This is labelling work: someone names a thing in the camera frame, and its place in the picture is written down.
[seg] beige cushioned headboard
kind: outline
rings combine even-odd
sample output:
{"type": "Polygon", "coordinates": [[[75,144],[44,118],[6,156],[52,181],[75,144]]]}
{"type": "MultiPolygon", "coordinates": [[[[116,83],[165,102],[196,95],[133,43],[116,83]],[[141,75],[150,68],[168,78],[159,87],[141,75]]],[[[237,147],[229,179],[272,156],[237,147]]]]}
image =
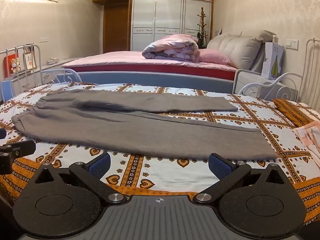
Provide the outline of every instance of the beige cushioned headboard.
{"type": "Polygon", "coordinates": [[[229,57],[239,69],[261,72],[264,58],[264,46],[271,42],[275,33],[265,30],[227,32],[209,41],[208,49],[217,49],[229,57]]]}

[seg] blue bed frame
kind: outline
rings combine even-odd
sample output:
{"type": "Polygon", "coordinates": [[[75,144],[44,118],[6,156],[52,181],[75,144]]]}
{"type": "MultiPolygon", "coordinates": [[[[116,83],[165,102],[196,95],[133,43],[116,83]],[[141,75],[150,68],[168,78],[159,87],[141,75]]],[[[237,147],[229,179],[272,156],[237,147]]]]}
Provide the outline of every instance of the blue bed frame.
{"type": "MultiPolygon", "coordinates": [[[[209,92],[231,93],[233,80],[213,77],[138,71],[95,71],[77,72],[84,83],[94,84],[138,84],[143,86],[175,87],[199,89],[209,92]]],[[[76,81],[71,73],[66,74],[72,81],[76,81]]],[[[64,74],[57,75],[60,82],[64,81],[64,74]]]]}

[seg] white box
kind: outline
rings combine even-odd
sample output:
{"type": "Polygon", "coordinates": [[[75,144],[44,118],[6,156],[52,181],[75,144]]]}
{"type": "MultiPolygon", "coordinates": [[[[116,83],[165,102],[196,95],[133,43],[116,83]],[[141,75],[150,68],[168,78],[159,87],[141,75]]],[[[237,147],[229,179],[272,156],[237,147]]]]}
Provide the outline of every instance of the white box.
{"type": "Polygon", "coordinates": [[[279,44],[266,42],[266,53],[261,76],[275,80],[280,75],[283,50],[284,48],[279,44]]]}

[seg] sliding wardrobe door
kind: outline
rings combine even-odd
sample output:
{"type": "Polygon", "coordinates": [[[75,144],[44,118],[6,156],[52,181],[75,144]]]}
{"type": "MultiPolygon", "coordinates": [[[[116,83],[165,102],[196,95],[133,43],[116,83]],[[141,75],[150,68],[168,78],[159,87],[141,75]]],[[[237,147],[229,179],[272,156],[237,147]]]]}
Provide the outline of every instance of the sliding wardrobe door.
{"type": "Polygon", "coordinates": [[[181,33],[182,2],[182,0],[156,0],[154,41],[170,34],[181,33]]]}
{"type": "Polygon", "coordinates": [[[205,13],[204,23],[205,32],[207,36],[207,43],[210,40],[210,30],[211,30],[211,6],[212,3],[203,0],[184,0],[184,15],[183,15],[183,33],[197,36],[199,32],[201,8],[205,13]]]}
{"type": "Polygon", "coordinates": [[[132,0],[131,50],[143,51],[153,42],[155,0],[132,0]]]}

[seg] stuffed animal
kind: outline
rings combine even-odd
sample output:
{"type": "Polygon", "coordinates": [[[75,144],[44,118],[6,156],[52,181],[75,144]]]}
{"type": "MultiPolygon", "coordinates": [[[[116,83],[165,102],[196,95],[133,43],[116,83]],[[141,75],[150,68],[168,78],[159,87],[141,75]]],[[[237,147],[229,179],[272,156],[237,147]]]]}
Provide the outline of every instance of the stuffed animal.
{"type": "Polygon", "coordinates": [[[20,71],[20,61],[18,57],[11,60],[11,70],[13,73],[20,71]]]}

